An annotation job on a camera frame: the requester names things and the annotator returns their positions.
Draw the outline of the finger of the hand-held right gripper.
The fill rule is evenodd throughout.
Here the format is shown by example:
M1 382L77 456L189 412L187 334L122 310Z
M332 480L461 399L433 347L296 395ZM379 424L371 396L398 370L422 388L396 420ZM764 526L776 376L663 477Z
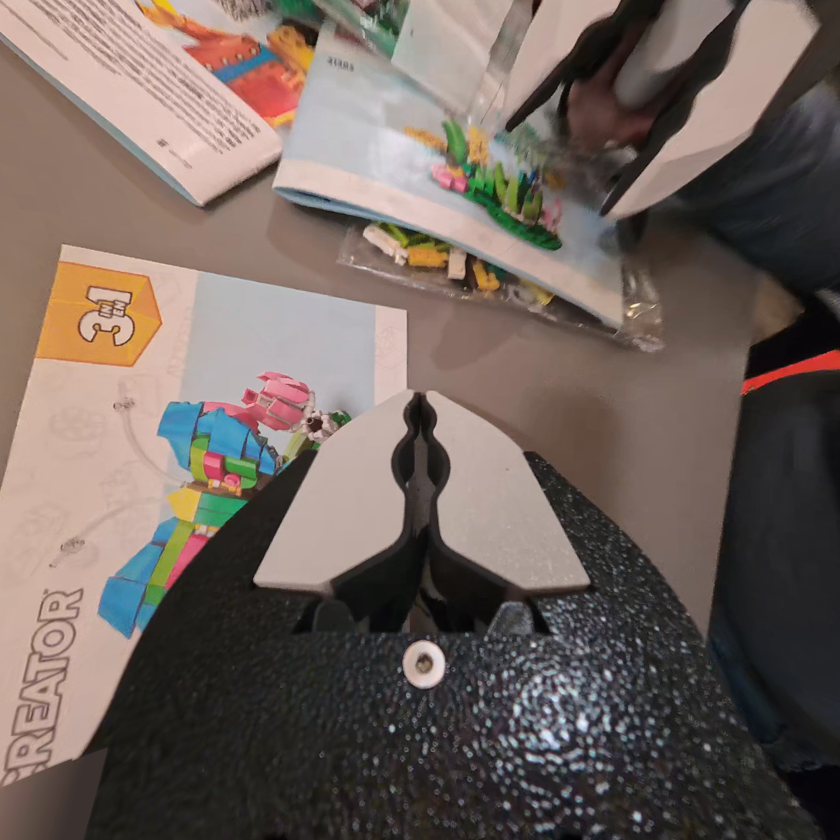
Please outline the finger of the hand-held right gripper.
M513 131L563 86L594 74L627 30L646 21L645 1L541 2L508 77L503 129Z
M622 169L601 214L640 214L736 149L820 27L807 2L722 2L721 23L670 81L681 84Z

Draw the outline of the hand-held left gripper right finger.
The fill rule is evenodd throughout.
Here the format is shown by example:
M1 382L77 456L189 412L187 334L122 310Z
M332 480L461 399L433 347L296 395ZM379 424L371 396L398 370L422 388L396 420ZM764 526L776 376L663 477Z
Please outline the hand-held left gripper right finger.
M421 417L434 485L430 574L446 602L489 625L505 602L590 587L522 448L438 392L426 392Z

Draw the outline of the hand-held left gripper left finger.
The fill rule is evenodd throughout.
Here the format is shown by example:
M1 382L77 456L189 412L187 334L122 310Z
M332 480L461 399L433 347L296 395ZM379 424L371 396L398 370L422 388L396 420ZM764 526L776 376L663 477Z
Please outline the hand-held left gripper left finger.
M423 565L408 498L421 405L401 392L320 446L256 586L332 598L372 627L404 625Z

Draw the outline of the clear plastic bag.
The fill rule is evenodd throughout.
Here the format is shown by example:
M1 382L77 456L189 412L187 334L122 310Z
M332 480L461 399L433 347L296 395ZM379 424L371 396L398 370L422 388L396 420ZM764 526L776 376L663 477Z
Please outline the clear plastic bag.
M534 17L530 1L412 1L391 65L400 78L399 112L431 129L454 117L501 130L513 64Z

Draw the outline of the person's right forearm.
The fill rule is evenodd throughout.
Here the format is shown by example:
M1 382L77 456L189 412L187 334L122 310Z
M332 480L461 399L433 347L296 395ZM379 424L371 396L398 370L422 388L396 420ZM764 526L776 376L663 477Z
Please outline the person's right forearm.
M837 296L837 92L814 87L677 198L721 242L789 289Z

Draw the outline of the clear bag of lego pieces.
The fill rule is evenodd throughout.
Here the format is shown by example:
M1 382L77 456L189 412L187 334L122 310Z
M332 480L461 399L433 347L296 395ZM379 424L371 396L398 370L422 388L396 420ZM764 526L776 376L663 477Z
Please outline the clear bag of lego pieces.
M611 325L546 286L514 275L456 245L386 223L351 225L338 263L451 300L528 314L554 327L590 333L646 353L665 348L664 313L648 264L606 237L607 254L620 256L621 318Z

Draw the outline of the person's right hand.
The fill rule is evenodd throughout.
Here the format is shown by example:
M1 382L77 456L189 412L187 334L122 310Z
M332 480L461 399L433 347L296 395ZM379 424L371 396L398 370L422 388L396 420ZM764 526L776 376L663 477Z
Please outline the person's right hand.
M566 120L570 142L581 152L638 147L645 141L662 105L655 101L644 108L625 108L616 98L616 72L604 65L592 77L577 80L570 89Z

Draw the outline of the flower cover instruction booklet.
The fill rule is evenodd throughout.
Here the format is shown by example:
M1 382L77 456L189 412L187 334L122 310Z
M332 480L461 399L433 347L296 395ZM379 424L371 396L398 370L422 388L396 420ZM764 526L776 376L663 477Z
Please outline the flower cover instruction booklet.
M623 259L603 181L560 146L552 117L492 135L325 24L274 188L444 240L617 327Z

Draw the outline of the parrot cover instruction booklet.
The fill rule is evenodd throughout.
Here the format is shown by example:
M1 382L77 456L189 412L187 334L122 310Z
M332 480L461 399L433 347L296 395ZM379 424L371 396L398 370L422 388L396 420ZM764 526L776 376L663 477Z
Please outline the parrot cover instruction booklet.
M2 786L78 758L158 605L406 388L398 308L64 245L1 498Z

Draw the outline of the person's leg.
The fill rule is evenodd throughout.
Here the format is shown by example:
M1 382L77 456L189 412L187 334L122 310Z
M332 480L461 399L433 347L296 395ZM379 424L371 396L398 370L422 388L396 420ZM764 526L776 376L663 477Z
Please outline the person's leg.
M839 763L839 376L742 399L709 646L748 730L786 772Z

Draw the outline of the fish cover instruction booklet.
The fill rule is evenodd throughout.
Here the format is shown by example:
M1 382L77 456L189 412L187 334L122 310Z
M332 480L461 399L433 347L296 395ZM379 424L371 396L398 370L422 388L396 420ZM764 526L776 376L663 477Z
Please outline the fish cover instruction booklet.
M2 1L2 42L198 207L275 165L312 2Z

